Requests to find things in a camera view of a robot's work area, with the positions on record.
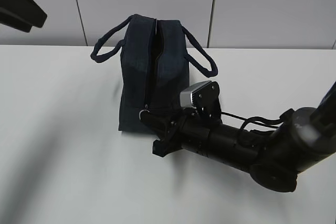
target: table surface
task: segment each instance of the table surface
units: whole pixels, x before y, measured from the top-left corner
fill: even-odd
[[[0,46],[1,224],[335,223],[336,155],[286,194],[187,151],[152,155],[154,136],[117,130],[119,56],[98,65],[91,51]],[[317,106],[336,80],[336,50],[206,51],[222,110],[245,117]]]

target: bag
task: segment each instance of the bag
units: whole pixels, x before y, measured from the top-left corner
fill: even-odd
[[[124,39],[112,51],[97,55],[103,44],[128,23]],[[210,62],[211,71],[188,54],[185,36]],[[139,120],[141,110],[165,115],[181,109],[177,98],[189,86],[189,62],[206,77],[218,73],[214,60],[178,20],[156,20],[134,14],[98,40],[91,58],[97,63],[104,62],[121,47],[124,85],[119,110],[119,131],[152,133]]]

